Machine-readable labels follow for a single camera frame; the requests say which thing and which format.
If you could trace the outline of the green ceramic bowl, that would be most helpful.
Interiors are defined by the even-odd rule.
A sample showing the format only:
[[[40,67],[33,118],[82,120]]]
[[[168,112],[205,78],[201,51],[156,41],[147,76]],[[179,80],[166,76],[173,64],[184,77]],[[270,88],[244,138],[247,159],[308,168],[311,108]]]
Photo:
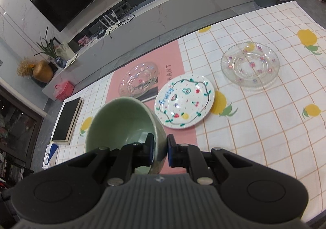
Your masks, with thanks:
[[[138,167],[137,173],[158,174],[167,154],[167,135],[155,113],[141,101],[131,97],[116,98],[105,104],[87,130],[85,151],[99,147],[121,149],[135,142],[144,143],[147,134],[154,136],[151,166]]]

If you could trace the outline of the white fruity painted plate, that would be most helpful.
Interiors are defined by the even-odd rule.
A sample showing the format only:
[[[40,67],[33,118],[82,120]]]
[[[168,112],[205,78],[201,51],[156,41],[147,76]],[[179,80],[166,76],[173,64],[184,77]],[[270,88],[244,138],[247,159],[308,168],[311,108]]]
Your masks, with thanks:
[[[166,83],[157,94],[154,112],[170,129],[194,126],[209,113],[214,102],[214,86],[202,75],[184,74]]]

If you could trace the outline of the clear glass plate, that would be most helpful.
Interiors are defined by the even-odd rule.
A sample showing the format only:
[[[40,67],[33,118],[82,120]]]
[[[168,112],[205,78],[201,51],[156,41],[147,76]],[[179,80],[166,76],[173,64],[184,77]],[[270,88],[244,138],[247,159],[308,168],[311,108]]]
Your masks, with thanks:
[[[242,87],[264,87],[278,75],[280,61],[268,46],[243,42],[231,46],[220,61],[224,76]]]
[[[142,102],[153,100],[159,92],[158,78],[158,66],[153,62],[143,62],[125,74],[118,88],[119,95]]]

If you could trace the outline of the black notebook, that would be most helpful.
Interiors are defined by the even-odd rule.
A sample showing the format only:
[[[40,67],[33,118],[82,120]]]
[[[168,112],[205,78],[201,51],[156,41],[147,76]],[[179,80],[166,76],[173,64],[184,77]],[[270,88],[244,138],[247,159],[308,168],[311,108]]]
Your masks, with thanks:
[[[63,105],[51,137],[52,142],[56,144],[70,143],[82,106],[83,99],[81,97]]]

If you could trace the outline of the blue white box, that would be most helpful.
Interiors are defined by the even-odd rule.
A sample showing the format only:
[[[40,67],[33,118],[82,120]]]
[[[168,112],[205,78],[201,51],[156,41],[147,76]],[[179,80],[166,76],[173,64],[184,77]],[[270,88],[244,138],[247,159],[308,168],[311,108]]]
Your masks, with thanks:
[[[56,159],[58,155],[58,145],[47,145],[45,150],[45,156],[43,160],[43,169],[48,169],[56,165]]]

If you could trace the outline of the pink storage box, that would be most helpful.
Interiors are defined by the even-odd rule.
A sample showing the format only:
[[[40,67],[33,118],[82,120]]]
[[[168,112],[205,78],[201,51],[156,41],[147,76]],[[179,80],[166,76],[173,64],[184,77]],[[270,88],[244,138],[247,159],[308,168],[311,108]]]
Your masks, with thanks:
[[[72,95],[74,91],[74,85],[70,81],[64,81],[55,85],[54,98],[60,101],[64,101],[66,98]]]

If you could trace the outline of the checkered lemon tablecloth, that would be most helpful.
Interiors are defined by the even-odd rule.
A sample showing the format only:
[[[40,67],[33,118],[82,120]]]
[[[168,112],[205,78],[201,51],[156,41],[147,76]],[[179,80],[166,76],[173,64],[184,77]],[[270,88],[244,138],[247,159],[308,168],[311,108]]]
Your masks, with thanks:
[[[232,84],[220,61],[231,46],[258,42],[278,56],[280,70],[263,88]],[[160,67],[159,85],[184,73],[207,77],[219,103],[199,124],[174,130],[176,140],[208,151],[220,146],[291,175],[308,190],[303,215],[325,211],[325,28],[295,1],[242,14],[168,43],[119,68],[78,93],[84,101],[72,140],[58,149],[57,163],[85,151],[92,118],[118,97],[126,72],[145,61]]]

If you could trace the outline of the golden vase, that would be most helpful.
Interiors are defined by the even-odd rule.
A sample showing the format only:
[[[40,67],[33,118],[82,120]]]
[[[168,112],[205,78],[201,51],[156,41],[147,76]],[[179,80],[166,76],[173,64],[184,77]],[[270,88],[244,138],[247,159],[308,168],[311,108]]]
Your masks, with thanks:
[[[45,60],[41,60],[33,67],[33,78],[36,80],[48,83],[53,78],[53,71],[49,66],[49,63]]]

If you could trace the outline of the white wifi router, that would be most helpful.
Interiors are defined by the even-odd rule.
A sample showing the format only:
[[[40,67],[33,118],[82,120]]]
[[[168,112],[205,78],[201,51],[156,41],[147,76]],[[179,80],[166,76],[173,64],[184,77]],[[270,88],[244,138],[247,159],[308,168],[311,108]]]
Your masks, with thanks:
[[[104,13],[102,17],[99,19],[99,22],[102,25],[104,25],[106,28],[110,28],[114,25],[117,26],[120,24],[120,20],[113,10]]]

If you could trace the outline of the potted plant in blue vase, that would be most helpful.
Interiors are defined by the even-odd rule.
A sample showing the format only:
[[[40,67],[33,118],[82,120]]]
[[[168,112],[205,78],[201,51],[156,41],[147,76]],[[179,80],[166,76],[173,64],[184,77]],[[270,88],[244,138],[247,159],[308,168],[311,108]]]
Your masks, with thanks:
[[[54,41],[56,40],[55,38],[51,38],[48,39],[47,38],[47,33],[48,33],[48,29],[49,27],[46,28],[45,34],[44,36],[40,36],[40,42],[37,43],[38,48],[40,49],[39,53],[36,53],[36,55],[38,54],[45,54],[48,57],[54,59],[56,65],[63,69],[66,66],[66,60],[64,58],[62,58],[61,56],[58,56],[58,54],[56,53],[56,49],[55,49],[55,45],[54,45]]]

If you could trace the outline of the white tv console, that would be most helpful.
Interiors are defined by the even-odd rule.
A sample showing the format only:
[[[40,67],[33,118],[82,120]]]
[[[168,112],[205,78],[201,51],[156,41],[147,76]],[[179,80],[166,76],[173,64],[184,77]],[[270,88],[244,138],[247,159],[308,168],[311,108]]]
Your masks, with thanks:
[[[136,10],[132,20],[113,27],[96,41],[87,44],[76,60],[56,72],[42,92],[54,98],[55,86],[63,81],[78,84],[86,77],[153,38],[177,27],[254,0],[155,0]]]

